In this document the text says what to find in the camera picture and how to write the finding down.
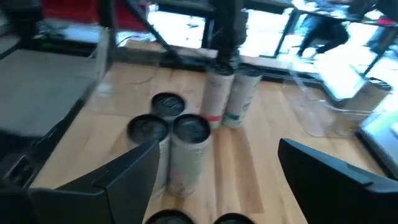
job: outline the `plastic container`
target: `plastic container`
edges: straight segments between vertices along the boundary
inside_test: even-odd
[[[301,126],[311,136],[350,138],[364,121],[380,113],[336,108],[328,102],[319,82],[305,82],[294,70],[290,70],[290,74],[292,79],[285,80],[282,92]]]

